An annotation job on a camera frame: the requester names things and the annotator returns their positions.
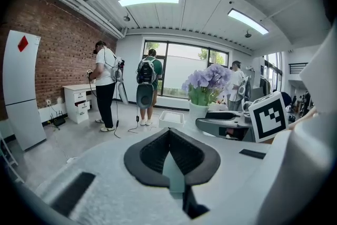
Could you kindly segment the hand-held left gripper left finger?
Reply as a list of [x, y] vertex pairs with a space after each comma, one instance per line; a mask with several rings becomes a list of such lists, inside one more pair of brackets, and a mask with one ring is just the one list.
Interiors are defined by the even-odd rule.
[[51, 205], [81, 173], [95, 176], [69, 218], [80, 225], [184, 225], [189, 217], [167, 188], [139, 183], [124, 165], [124, 153], [151, 132], [96, 145], [64, 165], [35, 191]]

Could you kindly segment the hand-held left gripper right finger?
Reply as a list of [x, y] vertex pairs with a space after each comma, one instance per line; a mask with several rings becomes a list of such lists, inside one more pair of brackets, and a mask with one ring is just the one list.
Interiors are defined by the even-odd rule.
[[274, 145], [231, 141], [193, 129], [180, 132], [215, 150], [221, 161], [208, 182], [191, 186], [204, 214], [194, 219], [184, 212], [172, 214], [169, 225], [258, 225], [274, 177], [274, 162], [268, 161]]

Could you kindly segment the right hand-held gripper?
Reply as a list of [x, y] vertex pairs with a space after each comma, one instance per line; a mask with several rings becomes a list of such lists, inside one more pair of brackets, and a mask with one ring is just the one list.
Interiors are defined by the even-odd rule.
[[242, 109], [247, 124], [239, 119], [242, 112], [208, 111], [206, 118], [195, 120], [195, 125], [219, 138], [255, 143], [272, 143], [279, 132], [289, 127], [284, 99], [279, 91], [253, 102], [243, 101]]

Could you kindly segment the white vase with purple flowers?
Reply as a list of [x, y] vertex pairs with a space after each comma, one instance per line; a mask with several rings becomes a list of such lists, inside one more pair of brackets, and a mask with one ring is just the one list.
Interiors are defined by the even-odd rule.
[[195, 70], [182, 84], [189, 98], [188, 124], [196, 127], [195, 121], [204, 118], [211, 104], [229, 91], [232, 71], [220, 64], [211, 64], [204, 70]]

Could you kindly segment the person's right forearm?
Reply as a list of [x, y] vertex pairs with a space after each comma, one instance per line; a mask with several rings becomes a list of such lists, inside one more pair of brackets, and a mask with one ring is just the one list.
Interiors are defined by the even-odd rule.
[[308, 111], [308, 113], [305, 116], [303, 116], [300, 119], [296, 120], [295, 122], [291, 123], [289, 125], [289, 130], [293, 130], [297, 124], [303, 122], [304, 120], [313, 118], [314, 116], [317, 116], [317, 114], [318, 114], [318, 112], [317, 112], [316, 106], [314, 106], [313, 108], [311, 108]]

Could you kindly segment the white plastic storage bin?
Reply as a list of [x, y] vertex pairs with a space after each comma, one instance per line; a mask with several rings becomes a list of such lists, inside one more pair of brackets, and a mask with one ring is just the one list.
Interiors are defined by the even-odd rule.
[[184, 114], [163, 111], [159, 117], [158, 126], [159, 128], [182, 128], [184, 126]]

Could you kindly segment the black-framed window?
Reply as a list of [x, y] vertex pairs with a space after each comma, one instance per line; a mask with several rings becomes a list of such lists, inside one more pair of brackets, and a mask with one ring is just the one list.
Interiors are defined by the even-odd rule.
[[229, 53], [211, 48], [169, 41], [144, 42], [143, 56], [155, 49], [156, 58], [162, 63], [163, 74], [158, 80], [158, 96], [187, 99], [182, 84], [195, 70], [204, 70], [216, 63], [229, 66]]

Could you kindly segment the black router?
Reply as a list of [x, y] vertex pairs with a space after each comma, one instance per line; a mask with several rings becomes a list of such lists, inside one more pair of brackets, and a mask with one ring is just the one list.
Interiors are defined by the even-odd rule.
[[51, 119], [48, 121], [51, 126], [58, 128], [59, 126], [65, 124], [67, 114], [63, 114], [62, 111], [55, 111], [54, 114], [50, 114]]

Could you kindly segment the white drawer cabinet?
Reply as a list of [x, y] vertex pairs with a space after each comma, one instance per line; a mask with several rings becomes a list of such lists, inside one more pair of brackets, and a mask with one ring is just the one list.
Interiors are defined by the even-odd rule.
[[94, 83], [63, 86], [68, 118], [80, 124], [89, 119], [88, 111], [98, 111]]

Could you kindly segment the white slatted wooden chair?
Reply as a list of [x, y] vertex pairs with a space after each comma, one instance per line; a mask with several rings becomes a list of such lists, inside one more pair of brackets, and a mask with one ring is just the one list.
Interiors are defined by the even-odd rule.
[[8, 148], [4, 138], [2, 137], [2, 134], [0, 132], [0, 154], [3, 157], [5, 163], [7, 164], [7, 168], [11, 170], [12, 175], [14, 176], [14, 182], [16, 183], [25, 183], [22, 177], [17, 173], [17, 171], [14, 169], [14, 165], [18, 166], [18, 162], [12, 155], [12, 152]]

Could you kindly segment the white refrigerator with red diamond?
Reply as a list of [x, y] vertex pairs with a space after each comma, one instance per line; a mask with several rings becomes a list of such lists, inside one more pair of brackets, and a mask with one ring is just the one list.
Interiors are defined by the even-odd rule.
[[23, 151], [46, 140], [35, 93], [35, 65], [41, 38], [10, 30], [3, 60], [6, 113]]

